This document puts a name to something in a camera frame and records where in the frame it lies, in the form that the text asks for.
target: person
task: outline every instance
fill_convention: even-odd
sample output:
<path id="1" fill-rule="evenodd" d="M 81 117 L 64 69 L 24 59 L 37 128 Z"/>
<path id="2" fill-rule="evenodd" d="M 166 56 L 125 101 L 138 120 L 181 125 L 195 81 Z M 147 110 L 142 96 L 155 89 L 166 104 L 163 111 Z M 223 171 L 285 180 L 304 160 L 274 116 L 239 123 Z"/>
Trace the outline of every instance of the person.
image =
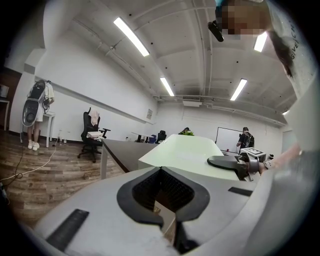
<path id="1" fill-rule="evenodd" d="M 320 84 L 319 66 L 306 39 L 293 19 L 276 3 L 271 0 L 215 1 L 216 22 L 222 32 L 227 30 L 228 34 L 233 35 L 267 33 L 292 84 L 297 104 L 311 85 Z M 269 160 L 268 166 L 278 168 L 301 153 L 301 148 L 296 143 L 279 157 Z M 259 172 L 262 174 L 266 170 L 266 165 L 260 163 Z"/>
<path id="2" fill-rule="evenodd" d="M 252 136 L 252 134 L 249 132 L 248 127 L 243 127 L 242 134 L 239 138 L 239 141 L 237 142 L 236 146 L 240 146 L 240 150 L 244 148 L 252 148 L 255 146 L 255 138 Z"/>
<path id="3" fill-rule="evenodd" d="M 50 82 L 46 82 L 45 84 L 45 97 L 44 103 L 46 106 L 51 105 L 55 101 L 55 96 L 54 96 L 54 89 L 52 88 L 52 85 Z M 37 151 L 40 148 L 40 145 L 38 143 L 38 138 L 39 138 L 39 126 L 40 122 L 43 121 L 45 109 L 43 104 L 39 104 L 38 111 L 36 113 L 35 117 L 35 122 L 34 122 L 34 131 L 33 131 L 33 139 L 32 141 L 32 126 L 29 126 L 27 129 L 27 136 L 28 136 L 28 149 Z"/>
<path id="4" fill-rule="evenodd" d="M 190 131 L 189 127 L 186 127 L 186 128 L 183 129 L 183 131 L 179 132 L 178 134 L 182 135 L 183 133 L 189 132 L 189 131 Z"/>

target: white towel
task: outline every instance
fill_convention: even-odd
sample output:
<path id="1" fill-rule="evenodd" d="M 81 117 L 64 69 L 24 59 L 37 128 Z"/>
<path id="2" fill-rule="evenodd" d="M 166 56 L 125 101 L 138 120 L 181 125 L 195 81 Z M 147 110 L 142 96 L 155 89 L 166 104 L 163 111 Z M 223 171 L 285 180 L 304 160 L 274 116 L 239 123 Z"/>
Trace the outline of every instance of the white towel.
<path id="1" fill-rule="evenodd" d="M 99 118 L 99 112 L 95 108 L 91 108 L 91 111 L 89 113 L 89 116 L 91 117 L 91 124 L 93 126 L 98 124 L 98 118 Z"/>

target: black cable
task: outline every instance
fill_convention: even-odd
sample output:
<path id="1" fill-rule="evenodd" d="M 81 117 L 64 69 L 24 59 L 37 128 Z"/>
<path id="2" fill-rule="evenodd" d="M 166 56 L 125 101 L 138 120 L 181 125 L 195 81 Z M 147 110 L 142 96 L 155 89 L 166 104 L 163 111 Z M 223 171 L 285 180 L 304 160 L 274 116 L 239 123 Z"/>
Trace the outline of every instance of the black cable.
<path id="1" fill-rule="evenodd" d="M 20 157 L 20 160 L 19 160 L 18 164 L 17 164 L 16 167 L 15 167 L 14 175 L 17 174 L 18 166 L 20 165 L 21 160 L 22 160 L 22 157 L 24 156 L 24 145 L 22 144 L 21 146 L 22 146 L 21 157 Z M 5 184 L 5 185 L 3 185 L 3 186 L 4 186 L 4 187 L 7 187 L 7 186 L 9 186 L 12 182 L 14 182 L 16 179 L 21 179 L 22 177 L 23 177 L 22 173 L 19 173 L 18 175 L 14 176 L 13 180 L 11 180 L 8 184 Z"/>

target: office chair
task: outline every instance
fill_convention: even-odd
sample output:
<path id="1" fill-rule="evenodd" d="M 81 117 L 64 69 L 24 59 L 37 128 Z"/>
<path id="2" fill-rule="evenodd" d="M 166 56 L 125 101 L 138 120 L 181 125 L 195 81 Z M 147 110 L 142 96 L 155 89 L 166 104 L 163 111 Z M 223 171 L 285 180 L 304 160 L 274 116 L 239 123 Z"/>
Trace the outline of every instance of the office chair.
<path id="1" fill-rule="evenodd" d="M 151 136 L 152 137 L 149 137 L 148 143 L 150 143 L 150 144 L 156 143 L 157 136 L 154 134 L 152 134 Z"/>
<path id="2" fill-rule="evenodd" d="M 158 133 L 158 139 L 156 140 L 156 144 L 159 144 L 159 141 L 164 141 L 166 139 L 167 135 L 166 135 L 166 131 L 164 130 L 161 130 L 159 133 Z"/>
<path id="3" fill-rule="evenodd" d="M 83 113 L 83 126 L 84 126 L 84 129 L 83 129 L 83 132 L 81 133 L 81 139 L 84 142 L 84 146 L 83 146 L 83 148 L 81 150 L 81 153 L 78 154 L 77 157 L 80 158 L 81 155 L 91 153 L 92 156 L 93 156 L 92 162 L 95 163 L 96 162 L 95 153 L 101 155 L 101 152 L 98 151 L 97 147 L 102 147 L 102 142 L 94 140 L 92 138 L 87 138 L 87 133 L 88 132 L 97 132 L 99 130 L 98 126 L 99 126 L 99 122 L 100 122 L 100 116 L 98 118 L 98 124 L 93 126 L 92 123 L 91 123 L 91 116 L 89 115 L 90 111 L 91 111 L 91 107 L 90 107 L 88 112 L 84 112 Z M 106 132 L 107 131 L 110 131 L 110 130 L 109 129 L 105 129 L 105 128 L 99 130 L 99 132 L 103 133 L 102 137 L 104 137 L 105 139 L 107 138 L 106 137 Z"/>

